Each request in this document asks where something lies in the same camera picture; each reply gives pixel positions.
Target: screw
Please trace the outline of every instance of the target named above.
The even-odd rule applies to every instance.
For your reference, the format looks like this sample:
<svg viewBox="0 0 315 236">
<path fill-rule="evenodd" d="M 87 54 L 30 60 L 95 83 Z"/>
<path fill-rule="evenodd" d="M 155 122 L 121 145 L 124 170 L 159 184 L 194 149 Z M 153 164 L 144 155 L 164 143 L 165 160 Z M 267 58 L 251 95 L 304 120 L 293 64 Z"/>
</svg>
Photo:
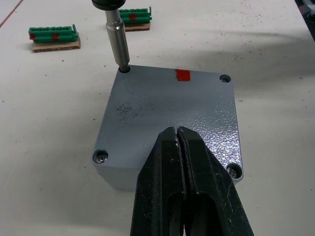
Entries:
<svg viewBox="0 0 315 236">
<path fill-rule="evenodd" d="M 98 152 L 98 154 L 96 156 L 95 162 L 97 164 L 102 164 L 107 160 L 107 158 L 108 158 L 108 154 L 104 151 L 100 151 L 100 152 Z"/>
<path fill-rule="evenodd" d="M 226 170 L 229 173 L 229 175 L 231 176 L 231 178 L 237 178 L 237 172 L 235 169 L 233 169 L 232 167 L 228 167 L 228 168 L 226 168 Z"/>
</svg>

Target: red marking on connector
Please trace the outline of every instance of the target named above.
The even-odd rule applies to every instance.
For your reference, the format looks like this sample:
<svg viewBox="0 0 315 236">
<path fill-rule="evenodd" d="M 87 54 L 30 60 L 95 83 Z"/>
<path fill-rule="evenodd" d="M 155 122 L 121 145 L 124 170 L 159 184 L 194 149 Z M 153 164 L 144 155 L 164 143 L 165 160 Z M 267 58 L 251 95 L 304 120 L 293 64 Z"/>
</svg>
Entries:
<svg viewBox="0 0 315 236">
<path fill-rule="evenodd" d="M 136 14 L 135 14 L 135 13 L 130 13 L 130 14 L 129 14 L 129 19 L 130 19 L 131 21 L 135 21 L 135 20 L 136 20 Z"/>
<path fill-rule="evenodd" d="M 176 72 L 177 81 L 184 81 L 184 82 L 190 81 L 190 70 L 176 69 L 175 72 Z"/>
<path fill-rule="evenodd" d="M 31 39 L 31 40 L 35 40 L 35 34 L 30 33 L 30 39 Z"/>
<path fill-rule="evenodd" d="M 51 34 L 51 39 L 52 40 L 58 40 L 58 38 L 59 38 L 59 34 L 58 33 L 52 33 Z"/>
</svg>

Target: green terminal block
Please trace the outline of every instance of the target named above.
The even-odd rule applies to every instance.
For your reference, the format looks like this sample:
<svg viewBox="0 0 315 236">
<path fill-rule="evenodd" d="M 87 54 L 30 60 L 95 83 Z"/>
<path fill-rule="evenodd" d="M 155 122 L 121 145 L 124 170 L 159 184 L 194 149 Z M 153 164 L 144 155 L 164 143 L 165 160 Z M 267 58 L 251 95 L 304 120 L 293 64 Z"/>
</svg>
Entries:
<svg viewBox="0 0 315 236">
<path fill-rule="evenodd" d="M 30 28 L 29 35 L 35 43 L 75 42 L 79 36 L 75 25 L 72 25 L 72 27 Z"/>
<path fill-rule="evenodd" d="M 125 25 L 128 24 L 147 24 L 152 20 L 151 7 L 150 11 L 147 8 L 144 9 L 122 9 L 119 10 L 121 19 Z"/>
</svg>

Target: green connector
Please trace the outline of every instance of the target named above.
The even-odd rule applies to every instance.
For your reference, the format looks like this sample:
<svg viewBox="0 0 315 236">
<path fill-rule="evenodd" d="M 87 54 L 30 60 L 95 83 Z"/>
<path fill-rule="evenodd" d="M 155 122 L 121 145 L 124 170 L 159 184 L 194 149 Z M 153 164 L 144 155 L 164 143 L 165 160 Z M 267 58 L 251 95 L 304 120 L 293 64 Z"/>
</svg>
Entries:
<svg viewBox="0 0 315 236">
<path fill-rule="evenodd" d="M 151 17 L 151 7 L 148 12 L 147 8 L 144 9 L 124 9 L 119 10 L 119 14 L 125 25 L 128 24 L 146 24 L 150 23 Z"/>
<path fill-rule="evenodd" d="M 75 42 L 79 36 L 75 25 L 72 25 L 72 27 L 30 28 L 29 35 L 35 43 Z"/>
</svg>

